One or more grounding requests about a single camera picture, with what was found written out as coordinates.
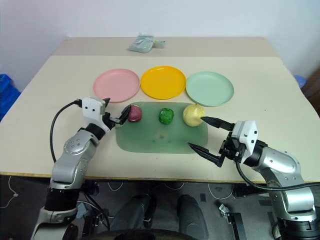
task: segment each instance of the green tray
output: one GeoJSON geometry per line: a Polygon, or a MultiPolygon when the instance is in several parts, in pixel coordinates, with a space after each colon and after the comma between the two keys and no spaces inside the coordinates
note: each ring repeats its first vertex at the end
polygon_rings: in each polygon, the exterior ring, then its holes
{"type": "Polygon", "coordinates": [[[208,142],[208,127],[204,122],[191,127],[183,120],[183,111],[190,103],[186,102],[134,102],[142,108],[139,122],[126,121],[116,129],[118,146],[134,153],[191,154],[194,151],[187,142],[205,146],[208,142]],[[174,118],[168,125],[159,122],[162,108],[172,109],[174,118]]]}

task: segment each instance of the green pepper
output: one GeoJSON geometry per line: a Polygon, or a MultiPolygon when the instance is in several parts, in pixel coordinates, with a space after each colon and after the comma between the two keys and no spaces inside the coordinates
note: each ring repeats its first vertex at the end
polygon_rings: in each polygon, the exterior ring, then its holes
{"type": "Polygon", "coordinates": [[[170,124],[174,119],[174,111],[170,108],[162,108],[159,113],[159,121],[162,124],[170,124]]]}

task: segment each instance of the tabletop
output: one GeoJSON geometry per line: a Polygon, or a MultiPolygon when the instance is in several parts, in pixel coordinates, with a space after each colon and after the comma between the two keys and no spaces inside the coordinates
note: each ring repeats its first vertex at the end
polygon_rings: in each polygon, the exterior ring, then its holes
{"type": "MultiPolygon", "coordinates": [[[[170,65],[180,69],[186,77],[199,71],[213,71],[227,77],[234,86],[233,98],[221,106],[205,107],[206,115],[233,123],[256,120],[259,140],[271,148],[295,155],[306,181],[320,180],[320,119],[265,39],[163,39],[167,40],[166,48],[153,49],[147,54],[124,50],[133,38],[74,38],[62,43],[0,123],[1,174],[51,175],[54,165],[49,146],[52,119],[67,103],[94,96],[93,83],[101,73],[124,68],[141,77],[149,68],[170,65]]],[[[138,101],[160,100],[150,98],[140,89],[125,102],[110,103],[107,111],[112,116],[118,116],[126,105],[138,101]]],[[[164,101],[192,103],[186,92],[164,101]]],[[[76,106],[60,114],[53,134],[57,157],[62,154],[66,140],[85,126],[82,111],[76,106]]],[[[206,147],[213,154],[218,154],[227,134],[225,130],[209,126],[206,147]]],[[[242,168],[253,181],[263,181],[249,167],[242,168]]],[[[195,153],[124,151],[117,145],[114,129],[101,140],[86,175],[87,178],[114,180],[242,182],[235,164],[228,159],[218,168],[195,153]]]]}

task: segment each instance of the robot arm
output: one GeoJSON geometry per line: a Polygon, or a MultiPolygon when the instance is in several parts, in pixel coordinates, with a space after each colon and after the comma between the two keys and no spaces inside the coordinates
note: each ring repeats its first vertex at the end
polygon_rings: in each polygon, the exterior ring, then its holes
{"type": "Polygon", "coordinates": [[[79,106],[88,126],[64,144],[62,156],[54,164],[45,206],[39,212],[31,239],[76,239],[78,228],[71,222],[77,214],[77,200],[89,162],[102,137],[115,124],[123,124],[131,109],[129,105],[119,118],[110,117],[106,112],[109,100],[82,99],[79,106]]]}
{"type": "Polygon", "coordinates": [[[225,158],[234,160],[238,172],[247,183],[252,182],[243,174],[240,164],[260,173],[267,187],[255,183],[251,185],[268,191],[282,239],[318,239],[320,232],[311,189],[291,187],[305,183],[298,160],[290,153],[272,149],[258,140],[258,129],[253,120],[238,121],[236,124],[213,117],[202,117],[202,120],[229,131],[219,150],[221,155],[213,155],[206,148],[188,143],[190,147],[218,167],[222,166],[225,158]]]}

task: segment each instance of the white cable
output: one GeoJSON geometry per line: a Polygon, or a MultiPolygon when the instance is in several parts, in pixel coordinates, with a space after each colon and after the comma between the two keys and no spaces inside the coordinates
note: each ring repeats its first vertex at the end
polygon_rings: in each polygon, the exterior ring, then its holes
{"type": "Polygon", "coordinates": [[[6,209],[9,206],[10,202],[12,201],[12,199],[14,199],[14,198],[19,196],[19,194],[16,191],[14,191],[10,186],[11,177],[12,176],[9,177],[8,186],[9,186],[9,189],[13,192],[13,196],[10,198],[10,200],[8,201],[8,203],[5,206],[0,206],[0,209],[6,209]]]}
{"type": "Polygon", "coordinates": [[[234,185],[232,184],[232,190],[231,190],[230,194],[229,194],[228,196],[226,196],[226,197],[216,197],[216,196],[212,193],[212,191],[211,191],[211,189],[210,189],[209,183],[208,183],[208,189],[209,189],[209,192],[211,193],[212,197],[214,197],[214,198],[217,199],[217,200],[224,200],[224,199],[229,198],[229,197],[232,195],[232,193],[234,192],[234,185]]]}
{"type": "Polygon", "coordinates": [[[181,189],[181,188],[185,185],[185,183],[183,182],[182,185],[181,185],[180,187],[178,187],[178,188],[169,187],[166,183],[164,183],[164,185],[165,185],[168,189],[171,189],[171,190],[179,190],[179,189],[181,189]]]}
{"type": "Polygon", "coordinates": [[[90,205],[91,207],[93,207],[94,209],[98,210],[98,211],[101,213],[101,211],[100,211],[99,208],[97,208],[95,205],[93,205],[92,203],[90,203],[90,202],[88,202],[88,201],[78,200],[78,201],[76,201],[76,202],[77,202],[77,203],[88,204],[88,205],[90,205]]]}
{"type": "Polygon", "coordinates": [[[110,190],[113,191],[113,192],[118,191],[118,190],[123,186],[123,184],[124,184],[124,182],[121,182],[121,185],[120,185],[118,188],[114,189],[114,188],[112,188],[112,187],[110,186],[110,183],[108,182],[108,186],[109,186],[110,190]]]}

